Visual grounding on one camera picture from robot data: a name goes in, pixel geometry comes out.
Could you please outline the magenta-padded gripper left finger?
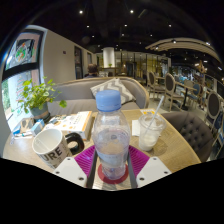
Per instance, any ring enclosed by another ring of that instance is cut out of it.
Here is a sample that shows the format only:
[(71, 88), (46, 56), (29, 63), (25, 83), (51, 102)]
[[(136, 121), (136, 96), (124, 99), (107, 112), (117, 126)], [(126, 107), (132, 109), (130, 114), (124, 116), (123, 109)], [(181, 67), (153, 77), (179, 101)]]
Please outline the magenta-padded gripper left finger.
[(54, 174), (78, 186), (91, 189), (97, 170), (95, 146), (90, 146), (75, 157), (66, 157)]

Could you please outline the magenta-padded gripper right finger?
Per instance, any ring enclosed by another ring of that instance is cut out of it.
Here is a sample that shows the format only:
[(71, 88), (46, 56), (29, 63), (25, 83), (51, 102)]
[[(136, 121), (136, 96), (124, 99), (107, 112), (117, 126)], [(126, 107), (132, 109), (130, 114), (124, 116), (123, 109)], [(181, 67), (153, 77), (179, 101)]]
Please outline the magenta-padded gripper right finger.
[(158, 157), (149, 157), (133, 146), (129, 147), (127, 163), (132, 189), (146, 186), (171, 174)]

